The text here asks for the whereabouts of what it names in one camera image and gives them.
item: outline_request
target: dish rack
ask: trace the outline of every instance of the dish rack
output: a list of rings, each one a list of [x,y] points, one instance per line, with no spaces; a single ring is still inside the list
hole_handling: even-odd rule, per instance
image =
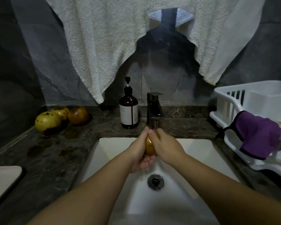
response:
[[[269,80],[255,83],[217,87],[217,111],[210,117],[222,128],[229,126],[242,110],[270,118],[281,127],[281,81]],[[277,150],[265,160],[249,157],[239,151],[242,141],[232,130],[225,131],[225,143],[254,170],[272,170],[281,176],[281,137]]]

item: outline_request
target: dark marble countertop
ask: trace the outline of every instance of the dark marble countertop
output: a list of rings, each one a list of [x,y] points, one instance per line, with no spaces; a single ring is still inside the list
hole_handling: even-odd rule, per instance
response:
[[[1,149],[0,166],[21,166],[23,174],[0,200],[0,224],[25,224],[68,192],[100,137],[137,137],[146,126],[146,118],[141,117],[137,128],[124,129],[118,115],[108,112],[92,111],[93,119],[87,125],[69,124],[52,136],[32,128],[10,147]],[[218,136],[207,117],[192,117],[190,113],[180,117],[175,110],[166,116],[160,123],[165,132],[176,138],[211,139],[249,187],[281,202],[281,186],[273,181],[277,177],[269,178],[271,174],[249,168]]]

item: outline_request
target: white label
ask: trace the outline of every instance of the white label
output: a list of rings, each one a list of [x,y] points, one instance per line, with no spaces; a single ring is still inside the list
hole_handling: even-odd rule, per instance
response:
[[[135,106],[120,105],[121,122],[124,125],[133,125],[138,122],[138,104]]]

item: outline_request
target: sink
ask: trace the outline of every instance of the sink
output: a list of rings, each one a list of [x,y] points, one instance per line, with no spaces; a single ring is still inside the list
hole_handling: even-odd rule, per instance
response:
[[[95,144],[75,186],[125,150],[136,138],[100,138]],[[242,182],[232,166],[206,139],[177,139],[188,155]],[[154,190],[149,182],[157,175],[163,188]],[[138,173],[129,174],[113,208],[109,224],[219,224],[211,210],[188,182],[160,158]]]

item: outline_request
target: backsplash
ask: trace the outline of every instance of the backsplash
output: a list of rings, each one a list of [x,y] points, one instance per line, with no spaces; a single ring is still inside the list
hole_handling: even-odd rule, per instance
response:
[[[0,147],[32,127],[44,104],[10,0],[0,0]]]
[[[48,105],[96,105],[78,77],[67,48],[62,23],[45,0],[11,0]],[[171,16],[173,10],[163,10]],[[146,93],[163,93],[163,104],[213,105],[212,86],[198,74],[194,48],[169,26],[171,18],[139,39],[137,51],[120,67],[105,91],[105,105],[123,96],[125,76],[142,103]],[[262,80],[281,80],[281,0],[266,0],[260,25],[229,65],[217,87]]]

